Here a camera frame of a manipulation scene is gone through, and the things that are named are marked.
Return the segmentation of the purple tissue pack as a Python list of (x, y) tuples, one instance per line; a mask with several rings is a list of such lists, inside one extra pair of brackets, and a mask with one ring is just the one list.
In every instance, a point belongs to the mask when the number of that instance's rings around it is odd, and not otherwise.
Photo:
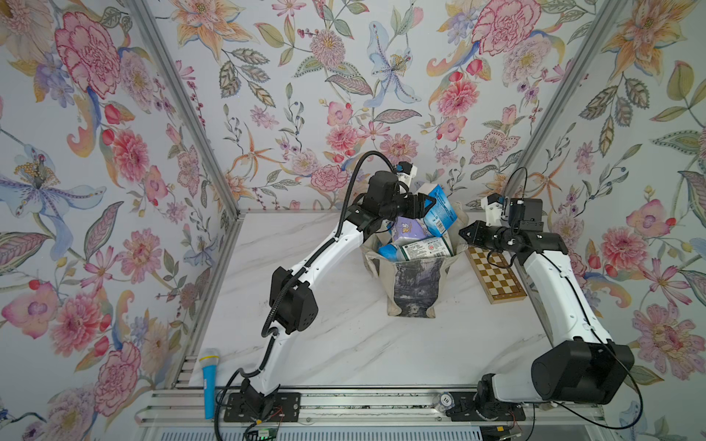
[(432, 237), (423, 220), (399, 217), (391, 229), (391, 242), (403, 246)]

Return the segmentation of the green white tissue box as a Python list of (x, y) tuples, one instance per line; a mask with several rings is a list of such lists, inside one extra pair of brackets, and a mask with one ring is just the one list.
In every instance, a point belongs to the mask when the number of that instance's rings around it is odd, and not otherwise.
[(452, 256), (452, 249), (442, 237), (430, 237), (402, 245), (399, 252), (406, 261)]

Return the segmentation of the blue floral tissue pack front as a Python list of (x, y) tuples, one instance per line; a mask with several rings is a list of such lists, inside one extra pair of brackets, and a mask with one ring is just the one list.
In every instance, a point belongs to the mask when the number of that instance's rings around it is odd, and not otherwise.
[(399, 249), (394, 244), (386, 244), (378, 249), (378, 254), (390, 262), (397, 262)]

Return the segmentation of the beige canvas bag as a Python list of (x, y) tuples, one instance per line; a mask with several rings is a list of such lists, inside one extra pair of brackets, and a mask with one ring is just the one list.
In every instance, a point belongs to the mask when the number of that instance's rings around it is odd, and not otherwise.
[(366, 240), (362, 247), (364, 265), (379, 281), (387, 298), (387, 314), (391, 317), (434, 319), (435, 306), (447, 285), (450, 268), (468, 248), (459, 237), (461, 228), (469, 223), (461, 203), (453, 202), (457, 220), (450, 226), (444, 241), (450, 248), (447, 257), (424, 257), (411, 261), (390, 261), (378, 253), (391, 237), (378, 233)]

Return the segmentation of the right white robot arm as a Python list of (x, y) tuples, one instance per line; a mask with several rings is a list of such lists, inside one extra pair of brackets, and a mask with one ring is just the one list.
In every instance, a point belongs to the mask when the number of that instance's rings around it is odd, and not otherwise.
[(551, 349), (506, 373), (489, 373), (477, 385), (475, 404), (609, 404), (634, 365), (628, 345), (615, 343), (592, 312), (562, 236), (543, 229), (542, 201), (493, 194), (485, 219), (460, 231), (467, 244), (509, 253), (534, 284), (549, 323)]

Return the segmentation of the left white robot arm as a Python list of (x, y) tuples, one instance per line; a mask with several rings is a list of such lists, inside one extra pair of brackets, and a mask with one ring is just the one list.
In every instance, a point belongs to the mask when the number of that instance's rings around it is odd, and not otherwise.
[(399, 217), (422, 219), (436, 204), (435, 198), (409, 189), (417, 168), (402, 162), (392, 171), (378, 171), (368, 191), (342, 211), (338, 226), (318, 248), (290, 269), (277, 268), (270, 284), (270, 312), (261, 335), (268, 339), (265, 356), (257, 372), (244, 381), (244, 394), (268, 397), (281, 385), (281, 371), (292, 349), (294, 337), (306, 330), (318, 314), (316, 284), (340, 262), (386, 224)]

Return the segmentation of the wooden chessboard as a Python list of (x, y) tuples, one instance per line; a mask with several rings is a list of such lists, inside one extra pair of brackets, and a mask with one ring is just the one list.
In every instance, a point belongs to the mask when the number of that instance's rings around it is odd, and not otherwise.
[(472, 246), (466, 249), (465, 255), (491, 304), (527, 298), (526, 291), (503, 255), (488, 255), (483, 249)]

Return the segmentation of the blue microphone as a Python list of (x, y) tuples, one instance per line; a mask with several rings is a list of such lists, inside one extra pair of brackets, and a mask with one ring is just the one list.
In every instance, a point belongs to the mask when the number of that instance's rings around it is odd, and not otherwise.
[(216, 380), (217, 367), (220, 362), (220, 353), (217, 349), (206, 348), (202, 350), (198, 363), (202, 369), (204, 418), (213, 420), (216, 405)]

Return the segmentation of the aluminium corner post right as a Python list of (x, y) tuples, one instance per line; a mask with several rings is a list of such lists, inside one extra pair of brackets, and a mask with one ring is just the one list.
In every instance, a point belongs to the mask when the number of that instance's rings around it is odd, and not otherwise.
[(539, 154), (555, 123), (559, 121), (572, 95), (578, 90), (586, 71), (588, 71), (590, 64), (599, 52), (599, 45), (601, 45), (601, 42), (603, 42), (606, 34), (610, 31), (617, 16), (621, 14), (623, 9), (624, 5), (620, 1), (603, 1), (600, 4), (600, 9), (588, 28), (588, 32), (584, 36), (577, 54), (573, 58), (572, 66), (568, 69), (556, 92), (549, 100), (546, 110), (537, 122), (531, 136), (529, 136), (529, 141), (522, 150), (518, 162), (515, 163), (512, 174), (507, 178), (505, 185), (501, 187), (502, 196), (508, 198), (520, 186), (525, 186), (520, 180), (525, 178), (525, 176), (529, 176), (530, 166), (534, 158)]

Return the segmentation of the aluminium corner post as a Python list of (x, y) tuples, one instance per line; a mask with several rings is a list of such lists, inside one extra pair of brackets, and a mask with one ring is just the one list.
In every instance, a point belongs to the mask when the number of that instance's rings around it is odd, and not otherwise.
[(188, 90), (178, 74), (178, 69), (165, 45), (165, 41), (156, 24), (156, 19), (151, 14), (151, 10), (146, 1), (127, 0), (126, 5), (141, 31), (141, 35), (146, 40), (148, 48), (154, 53), (154, 57), (156, 57), (156, 64), (160, 74), (163, 76), (168, 91), (174, 97), (178, 114), (182, 117), (182, 121), (184, 121), (185, 126), (195, 141), (197, 150), (202, 155), (206, 169), (211, 174), (213, 184), (216, 187), (216, 192), (222, 204), (224, 204), (228, 213), (237, 220), (240, 217), (237, 203), (233, 198), (230, 187), (226, 183), (224, 173), (219, 167), (207, 132), (198, 118), (197, 110), (190, 104)]
[(600, 9), (588, 28), (588, 32), (584, 36), (577, 54), (573, 58), (572, 66), (568, 69), (556, 92), (549, 100), (546, 110), (537, 122), (531, 136), (529, 136), (529, 141), (522, 150), (518, 162), (515, 163), (512, 174), (507, 178), (505, 185), (501, 187), (502, 196), (508, 198), (520, 186), (525, 186), (520, 180), (525, 178), (525, 176), (529, 176), (530, 166), (534, 158), (539, 154), (555, 123), (559, 121), (572, 95), (578, 90), (586, 71), (588, 71), (590, 64), (599, 52), (599, 45), (601, 45), (601, 42), (603, 42), (606, 34), (610, 31), (617, 16), (621, 14), (623, 9), (624, 5), (620, 1), (603, 1), (600, 4)]

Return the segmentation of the aluminium corner post left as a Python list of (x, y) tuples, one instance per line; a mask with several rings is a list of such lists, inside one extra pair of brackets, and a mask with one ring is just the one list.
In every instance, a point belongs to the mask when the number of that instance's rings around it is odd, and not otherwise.
[(178, 114), (182, 117), (182, 121), (184, 121), (185, 126), (195, 141), (197, 150), (202, 155), (206, 169), (211, 174), (213, 184), (216, 187), (216, 192), (222, 204), (224, 204), (228, 213), (237, 220), (240, 217), (237, 203), (233, 198), (230, 187), (226, 183), (224, 173), (219, 167), (207, 132), (198, 118), (197, 110), (190, 104), (188, 90), (178, 74), (178, 69), (165, 45), (165, 41), (156, 24), (156, 19), (151, 14), (151, 10), (146, 1), (127, 0), (126, 5), (141, 31), (141, 35), (146, 40), (148, 48), (154, 53), (154, 57), (156, 57), (156, 64), (160, 74), (163, 76), (168, 91), (174, 97)]

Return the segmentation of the metal base rail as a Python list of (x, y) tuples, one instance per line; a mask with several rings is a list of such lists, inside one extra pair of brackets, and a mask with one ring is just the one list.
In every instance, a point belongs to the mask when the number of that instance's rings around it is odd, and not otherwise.
[(220, 424), (224, 440), (251, 430), (260, 440), (612, 440), (600, 428), (603, 412), (583, 406), (584, 422), (564, 408), (522, 404), (496, 421), (450, 417), (439, 411), (439, 391), (423, 388), (299, 388), (292, 404), (262, 424), (244, 419)]

